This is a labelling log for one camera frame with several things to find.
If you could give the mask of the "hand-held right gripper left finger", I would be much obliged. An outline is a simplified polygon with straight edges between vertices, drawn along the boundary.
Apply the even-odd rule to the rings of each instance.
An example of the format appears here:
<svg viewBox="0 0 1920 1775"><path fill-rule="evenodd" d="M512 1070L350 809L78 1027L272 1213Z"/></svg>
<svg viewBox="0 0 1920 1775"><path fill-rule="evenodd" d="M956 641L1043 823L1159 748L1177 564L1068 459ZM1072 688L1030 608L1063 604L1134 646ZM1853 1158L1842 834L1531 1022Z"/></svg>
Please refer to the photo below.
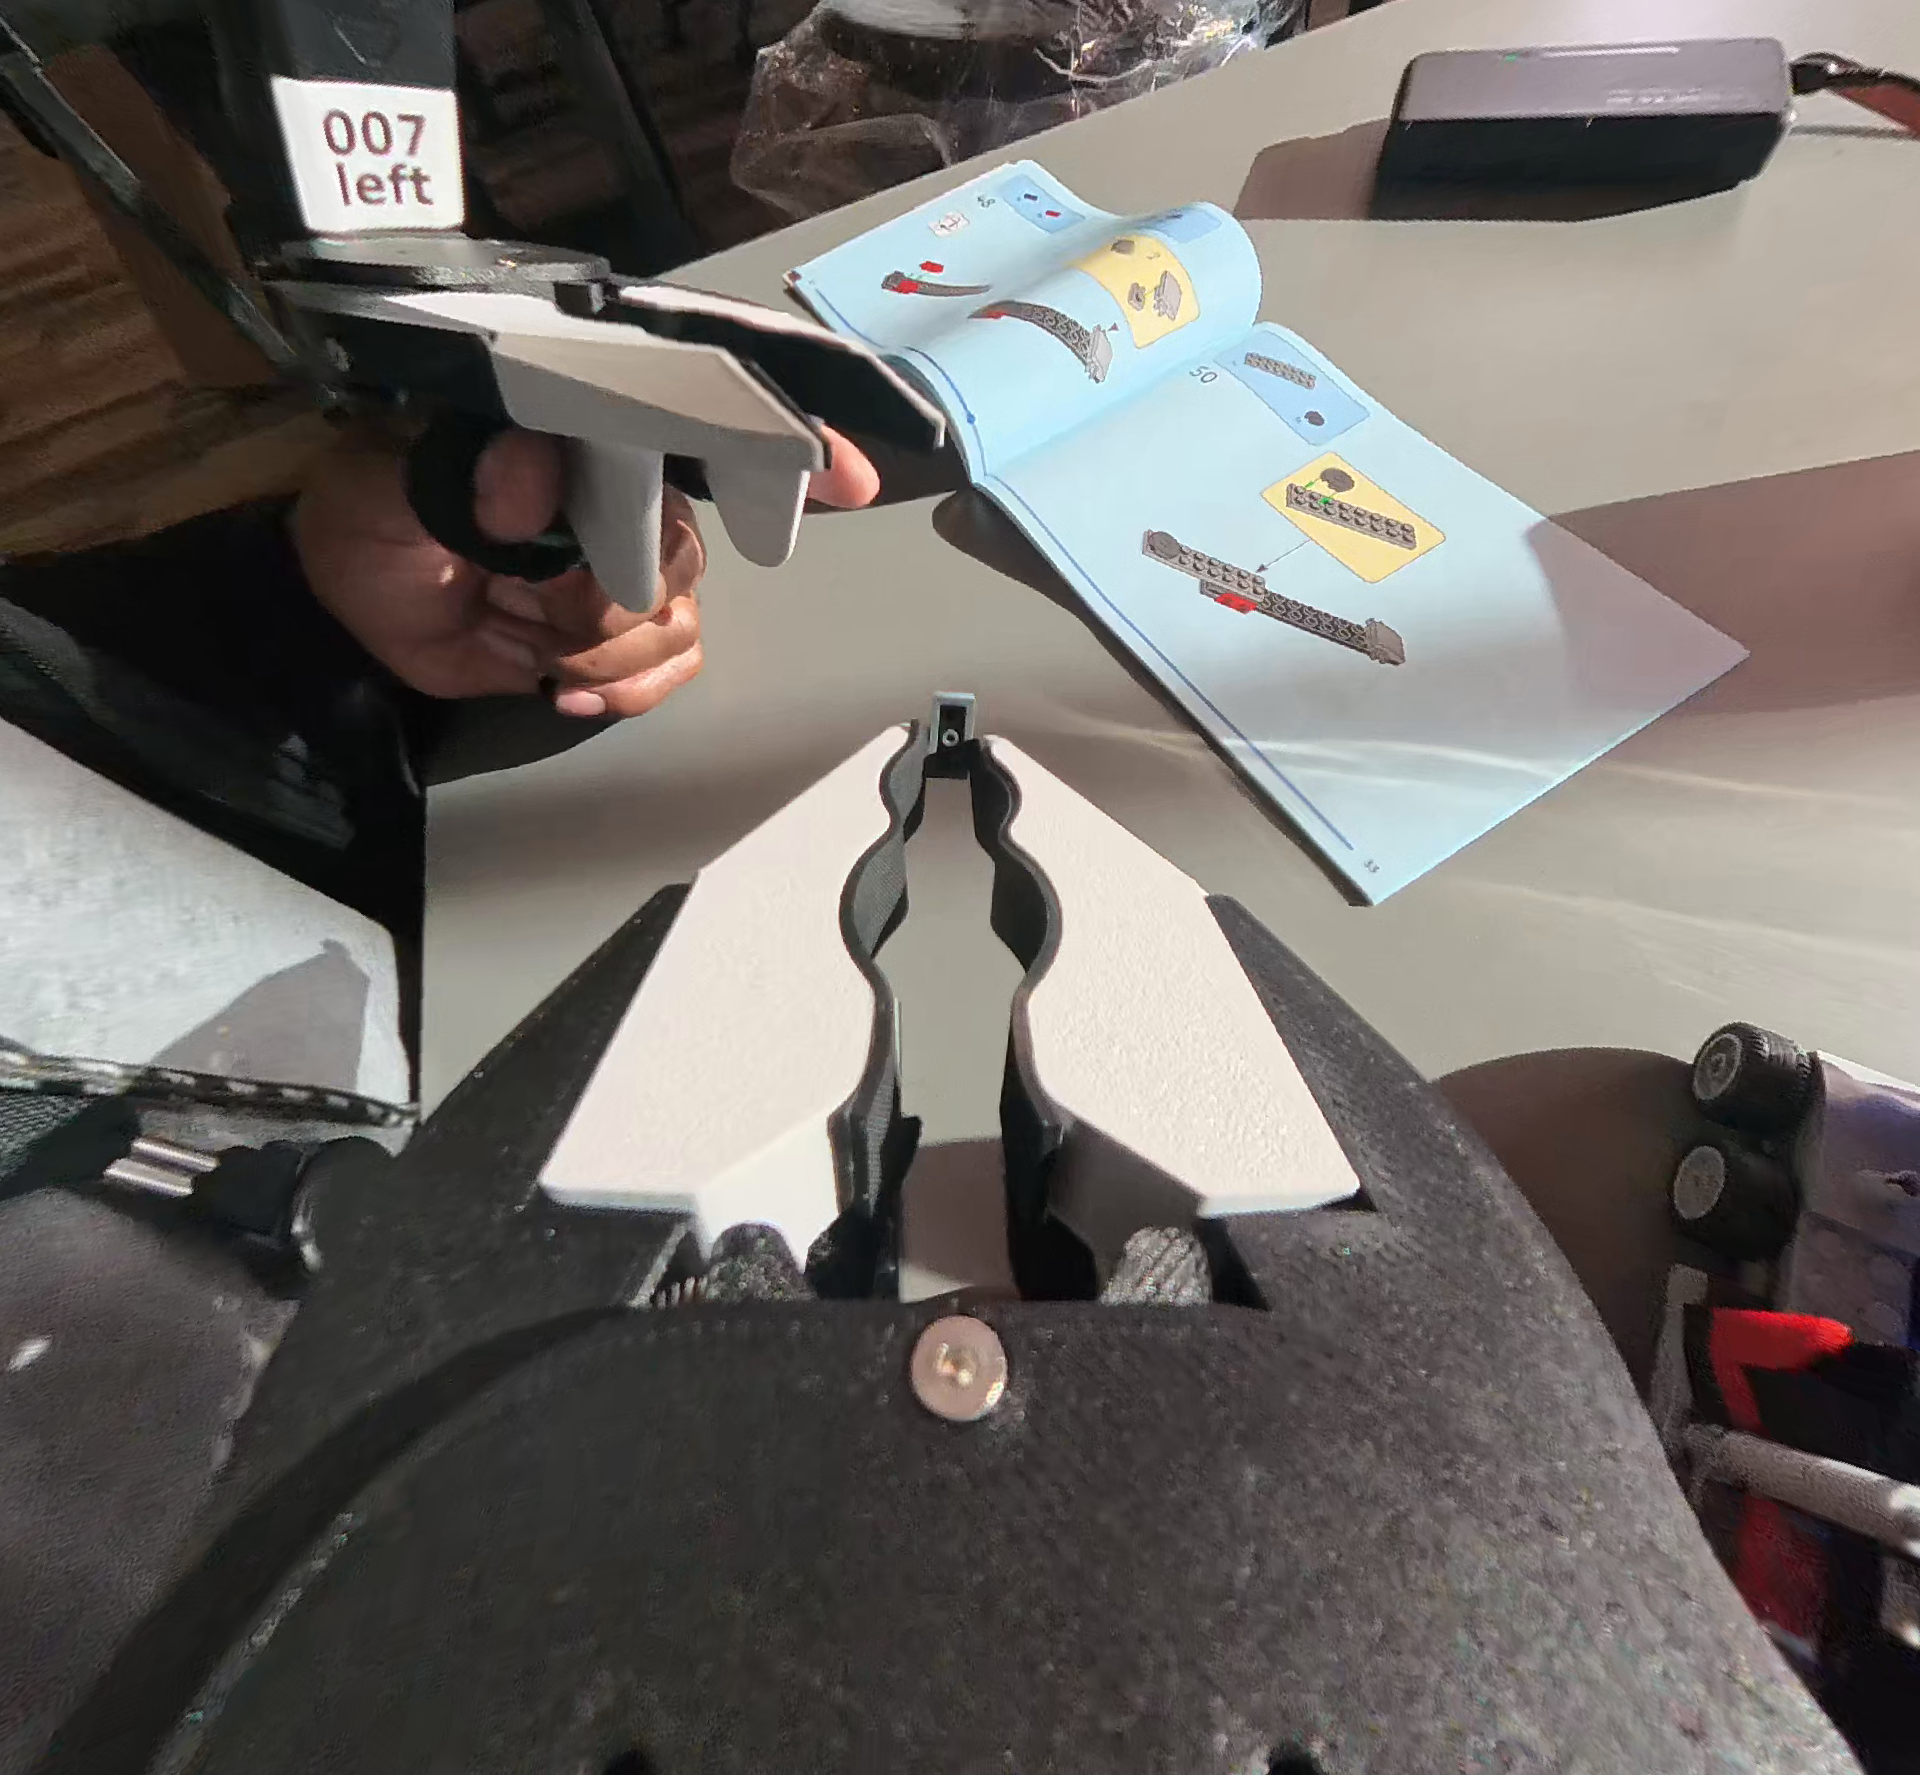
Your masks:
<svg viewBox="0 0 1920 1775"><path fill-rule="evenodd" d="M690 882L537 1179L664 1214L710 1251L774 1232L827 1294L900 1293L900 1027L877 950L903 914L923 731L883 728Z"/></svg>

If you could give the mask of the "light blue instruction booklet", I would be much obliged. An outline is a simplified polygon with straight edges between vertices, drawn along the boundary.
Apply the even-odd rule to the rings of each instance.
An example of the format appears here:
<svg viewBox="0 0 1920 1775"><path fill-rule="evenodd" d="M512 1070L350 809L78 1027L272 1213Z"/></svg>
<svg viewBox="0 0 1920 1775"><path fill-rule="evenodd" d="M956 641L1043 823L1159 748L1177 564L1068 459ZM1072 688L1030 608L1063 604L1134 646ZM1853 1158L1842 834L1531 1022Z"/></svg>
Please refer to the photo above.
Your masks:
<svg viewBox="0 0 1920 1775"><path fill-rule="evenodd" d="M1746 660L1262 320L1210 203L1126 218L1020 160L786 286L1367 903Z"/></svg>

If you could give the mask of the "person's grey sweatshirt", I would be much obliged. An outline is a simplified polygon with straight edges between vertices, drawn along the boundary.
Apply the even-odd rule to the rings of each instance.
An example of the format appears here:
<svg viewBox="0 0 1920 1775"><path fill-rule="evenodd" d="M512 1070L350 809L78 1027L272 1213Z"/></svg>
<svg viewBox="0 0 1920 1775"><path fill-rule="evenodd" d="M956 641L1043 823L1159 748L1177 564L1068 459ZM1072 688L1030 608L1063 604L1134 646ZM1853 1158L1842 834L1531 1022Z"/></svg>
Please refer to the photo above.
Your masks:
<svg viewBox="0 0 1920 1775"><path fill-rule="evenodd" d="M136 1138L405 1142L397 950L4 728L1 1748L28 1772L162 1596L292 1318L268 1266L102 1188Z"/></svg>

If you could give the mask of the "red and black toy truck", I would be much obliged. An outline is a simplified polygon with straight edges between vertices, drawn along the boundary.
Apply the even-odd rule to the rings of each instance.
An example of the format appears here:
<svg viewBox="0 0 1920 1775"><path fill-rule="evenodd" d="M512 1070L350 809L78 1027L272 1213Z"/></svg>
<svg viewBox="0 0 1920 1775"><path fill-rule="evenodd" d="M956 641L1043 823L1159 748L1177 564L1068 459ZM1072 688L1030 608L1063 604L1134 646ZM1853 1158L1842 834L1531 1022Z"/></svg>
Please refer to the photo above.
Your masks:
<svg viewBox="0 0 1920 1775"><path fill-rule="evenodd" d="M1858 1755L1916 1753L1916 1086L1727 1022L1690 1098L1647 1412L1747 1611Z"/></svg>

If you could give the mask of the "grey desk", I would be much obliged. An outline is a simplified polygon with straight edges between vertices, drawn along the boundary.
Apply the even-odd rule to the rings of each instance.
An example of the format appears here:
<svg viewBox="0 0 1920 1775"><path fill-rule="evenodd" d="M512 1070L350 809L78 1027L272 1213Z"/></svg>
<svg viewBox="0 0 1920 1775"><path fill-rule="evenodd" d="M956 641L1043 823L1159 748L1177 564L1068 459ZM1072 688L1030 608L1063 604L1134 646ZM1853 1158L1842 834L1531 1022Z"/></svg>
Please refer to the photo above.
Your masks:
<svg viewBox="0 0 1920 1775"><path fill-rule="evenodd" d="M1641 1370L1693 1047L1746 1018L1916 1079L1916 139L1820 99L1684 205L1367 203L1417 54L1682 34L1916 72L1916 0L1397 0L1030 156L1115 210L1252 209L1266 320L1737 639L1735 673L1357 911L953 467L890 460L780 571L708 523L708 664L656 714L569 755L526 703L466 717L428 803L421 1104L655 887L968 690L1439 1078Z"/></svg>

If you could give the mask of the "person's left hand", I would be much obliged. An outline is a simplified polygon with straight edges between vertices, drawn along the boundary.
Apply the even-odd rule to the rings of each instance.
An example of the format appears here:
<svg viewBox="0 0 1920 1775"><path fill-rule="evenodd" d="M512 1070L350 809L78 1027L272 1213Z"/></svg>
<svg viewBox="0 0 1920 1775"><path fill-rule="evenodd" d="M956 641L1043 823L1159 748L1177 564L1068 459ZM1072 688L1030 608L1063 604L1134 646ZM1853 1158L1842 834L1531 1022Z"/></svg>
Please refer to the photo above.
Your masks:
<svg viewBox="0 0 1920 1775"><path fill-rule="evenodd" d="M450 552L408 506L405 455L397 434L343 430L289 521L307 587L399 684L444 701L546 694L601 725L695 679L708 551L685 490L662 490L658 596L628 610L583 569L529 586Z"/></svg>

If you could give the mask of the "black power adapter box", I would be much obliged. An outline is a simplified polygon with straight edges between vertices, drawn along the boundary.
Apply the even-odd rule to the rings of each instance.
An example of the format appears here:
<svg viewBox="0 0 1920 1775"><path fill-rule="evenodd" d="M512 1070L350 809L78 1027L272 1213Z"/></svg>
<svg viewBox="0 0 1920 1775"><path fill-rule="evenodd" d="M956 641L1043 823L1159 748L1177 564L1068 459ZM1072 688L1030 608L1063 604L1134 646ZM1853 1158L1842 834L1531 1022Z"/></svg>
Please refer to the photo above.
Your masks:
<svg viewBox="0 0 1920 1775"><path fill-rule="evenodd" d="M1769 36L1435 52L1408 60L1377 184L1712 195L1761 172L1792 114Z"/></svg>

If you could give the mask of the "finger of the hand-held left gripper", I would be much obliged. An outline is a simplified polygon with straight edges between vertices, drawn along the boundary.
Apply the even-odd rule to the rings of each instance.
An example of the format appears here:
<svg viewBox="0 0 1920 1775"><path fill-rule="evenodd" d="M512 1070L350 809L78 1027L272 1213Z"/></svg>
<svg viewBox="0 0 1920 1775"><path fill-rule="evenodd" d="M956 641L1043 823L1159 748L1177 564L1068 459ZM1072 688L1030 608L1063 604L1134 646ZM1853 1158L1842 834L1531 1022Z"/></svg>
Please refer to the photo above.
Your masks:
<svg viewBox="0 0 1920 1775"><path fill-rule="evenodd" d="M708 463L825 465L811 421L720 347L531 294L399 291L391 320L479 339L492 397L522 428Z"/></svg>
<svg viewBox="0 0 1920 1775"><path fill-rule="evenodd" d="M932 455L943 410L858 337L807 317L662 281L610 281L604 320L666 342L716 347L842 436Z"/></svg>

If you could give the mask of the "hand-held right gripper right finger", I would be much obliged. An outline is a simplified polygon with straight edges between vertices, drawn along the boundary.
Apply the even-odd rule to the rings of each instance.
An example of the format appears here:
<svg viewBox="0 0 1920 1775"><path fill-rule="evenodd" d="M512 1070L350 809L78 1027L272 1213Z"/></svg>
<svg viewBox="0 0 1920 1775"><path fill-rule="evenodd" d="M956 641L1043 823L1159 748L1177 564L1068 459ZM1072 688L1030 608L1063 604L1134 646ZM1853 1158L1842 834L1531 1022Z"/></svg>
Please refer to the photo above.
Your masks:
<svg viewBox="0 0 1920 1775"><path fill-rule="evenodd" d="M1020 966L999 1091L1025 1296L1089 1296L1147 1229L1352 1202L1331 1132L1204 887L1001 737L970 762Z"/></svg>

